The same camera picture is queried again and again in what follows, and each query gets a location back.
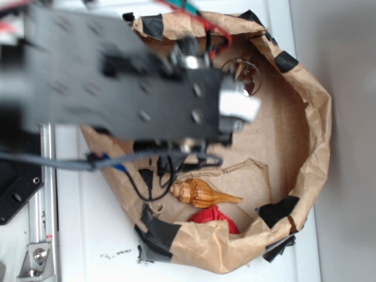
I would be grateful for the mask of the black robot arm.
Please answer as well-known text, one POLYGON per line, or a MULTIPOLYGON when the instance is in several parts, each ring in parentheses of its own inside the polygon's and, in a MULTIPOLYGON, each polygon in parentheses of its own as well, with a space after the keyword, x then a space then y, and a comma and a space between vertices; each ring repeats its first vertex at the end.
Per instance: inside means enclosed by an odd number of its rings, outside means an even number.
POLYGON ((167 55, 122 19, 37 1, 1 5, 1 147, 19 150, 37 125, 90 126, 120 140, 202 146, 231 143, 261 106, 191 36, 167 55))

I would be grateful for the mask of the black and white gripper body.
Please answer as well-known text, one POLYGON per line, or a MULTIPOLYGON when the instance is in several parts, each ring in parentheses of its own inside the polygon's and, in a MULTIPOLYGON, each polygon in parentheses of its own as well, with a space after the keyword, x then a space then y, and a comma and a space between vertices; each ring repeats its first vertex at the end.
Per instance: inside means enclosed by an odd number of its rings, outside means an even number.
POLYGON ((253 123, 261 108, 261 100, 248 96, 245 85, 225 76, 219 92, 219 143, 229 147, 233 134, 241 132, 246 123, 253 123))

